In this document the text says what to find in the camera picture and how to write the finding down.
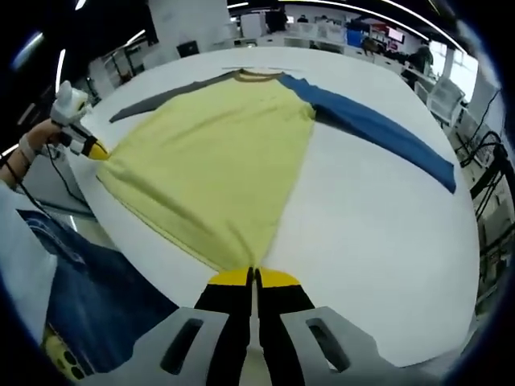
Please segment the blue sleeve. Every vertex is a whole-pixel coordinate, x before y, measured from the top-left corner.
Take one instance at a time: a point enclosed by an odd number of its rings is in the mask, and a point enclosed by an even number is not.
[[[375,110],[313,86],[304,79],[282,75],[278,80],[300,99],[311,104],[317,113],[331,117],[344,131],[404,158],[431,175],[451,193],[455,192],[454,165],[402,126]]]

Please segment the human hand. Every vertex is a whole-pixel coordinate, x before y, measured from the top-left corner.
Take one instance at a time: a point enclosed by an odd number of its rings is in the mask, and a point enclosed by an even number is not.
[[[43,145],[47,142],[58,143],[59,132],[61,128],[52,123],[50,119],[39,123],[34,126],[31,131],[27,133],[27,140],[33,150],[41,150]]]

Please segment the gray sleeve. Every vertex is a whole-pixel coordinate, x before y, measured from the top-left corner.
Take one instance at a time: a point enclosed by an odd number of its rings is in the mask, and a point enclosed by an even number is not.
[[[120,121],[123,118],[132,117],[136,114],[154,111],[159,106],[163,105],[173,97],[177,97],[178,95],[186,94],[188,92],[194,92],[200,90],[201,88],[208,87],[212,84],[223,82],[224,80],[230,79],[233,76],[234,72],[227,72],[223,75],[217,76],[216,78],[204,80],[202,82],[193,82],[186,86],[174,88],[173,90],[165,91],[158,95],[151,96],[150,98],[147,98],[143,101],[139,101],[134,105],[125,107],[124,109],[120,110],[118,113],[114,114],[111,119],[109,119],[109,122],[113,123],[116,121]]]

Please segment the white table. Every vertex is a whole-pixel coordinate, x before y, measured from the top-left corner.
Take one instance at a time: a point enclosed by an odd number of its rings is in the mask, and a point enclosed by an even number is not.
[[[367,141],[316,124],[299,180],[264,265],[303,284],[371,334],[398,366],[459,346],[471,321],[479,274],[472,201],[435,119],[394,73],[302,48],[215,51],[144,72],[84,119],[113,148],[147,114],[108,123],[119,109],[158,92],[239,67],[278,68],[393,119],[455,164],[450,194],[427,173]],[[214,271],[128,212],[96,179],[97,163],[70,163],[90,207],[116,246],[160,291],[193,306]]]

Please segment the yellow t-shirt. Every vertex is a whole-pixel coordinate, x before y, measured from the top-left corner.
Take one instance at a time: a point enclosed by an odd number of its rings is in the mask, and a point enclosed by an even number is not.
[[[277,231],[315,112],[274,76],[179,95],[98,171],[156,232],[217,270],[257,266]]]

